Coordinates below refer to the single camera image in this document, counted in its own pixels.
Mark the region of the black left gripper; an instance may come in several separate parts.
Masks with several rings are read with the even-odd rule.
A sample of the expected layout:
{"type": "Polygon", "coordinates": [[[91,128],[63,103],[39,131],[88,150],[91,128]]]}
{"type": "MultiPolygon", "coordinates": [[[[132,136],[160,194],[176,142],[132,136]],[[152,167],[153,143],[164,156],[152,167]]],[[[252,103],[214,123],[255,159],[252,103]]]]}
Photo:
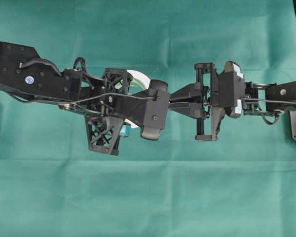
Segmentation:
{"type": "Polygon", "coordinates": [[[120,131],[124,120],[111,116],[126,116],[124,102],[128,102],[130,82],[133,76],[126,69],[105,68],[104,85],[80,90],[80,114],[85,117],[88,149],[106,155],[117,156],[120,131]]]}

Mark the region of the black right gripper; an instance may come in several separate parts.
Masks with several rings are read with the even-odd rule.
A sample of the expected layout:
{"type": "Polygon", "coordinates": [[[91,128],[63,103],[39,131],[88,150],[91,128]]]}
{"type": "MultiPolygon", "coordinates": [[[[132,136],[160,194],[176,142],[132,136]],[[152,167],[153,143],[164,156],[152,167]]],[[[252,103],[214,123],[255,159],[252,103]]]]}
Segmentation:
{"type": "Polygon", "coordinates": [[[224,118],[224,108],[219,107],[219,80],[214,63],[197,63],[196,81],[170,95],[168,110],[197,119],[197,141],[216,141],[220,124],[224,118]],[[203,75],[210,74],[210,86],[203,83],[203,75]],[[187,99],[198,99],[199,103],[182,102],[187,99]],[[211,134],[204,134],[204,121],[211,119],[211,134]]]}

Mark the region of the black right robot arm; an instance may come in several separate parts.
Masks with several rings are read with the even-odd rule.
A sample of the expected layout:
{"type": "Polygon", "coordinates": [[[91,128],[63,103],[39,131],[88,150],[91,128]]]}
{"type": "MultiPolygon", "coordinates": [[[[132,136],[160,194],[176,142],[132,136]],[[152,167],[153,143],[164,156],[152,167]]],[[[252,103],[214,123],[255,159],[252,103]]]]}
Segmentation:
{"type": "Polygon", "coordinates": [[[172,93],[169,110],[197,120],[197,141],[216,141],[225,116],[260,116],[275,124],[286,111],[296,113],[296,81],[284,84],[246,82],[238,64],[197,63],[196,82],[172,93]]]}

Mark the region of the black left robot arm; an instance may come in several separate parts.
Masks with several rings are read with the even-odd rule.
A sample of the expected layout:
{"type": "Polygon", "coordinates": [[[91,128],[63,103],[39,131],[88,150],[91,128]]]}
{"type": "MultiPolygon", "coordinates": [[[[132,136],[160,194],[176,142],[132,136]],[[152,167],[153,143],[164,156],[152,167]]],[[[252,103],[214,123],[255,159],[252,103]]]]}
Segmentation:
{"type": "Polygon", "coordinates": [[[129,91],[125,69],[106,68],[100,77],[87,73],[85,61],[60,71],[30,46],[0,42],[0,91],[23,103],[46,103],[84,116],[88,148],[118,155],[120,132],[129,124],[114,110],[117,96],[129,91]]]}

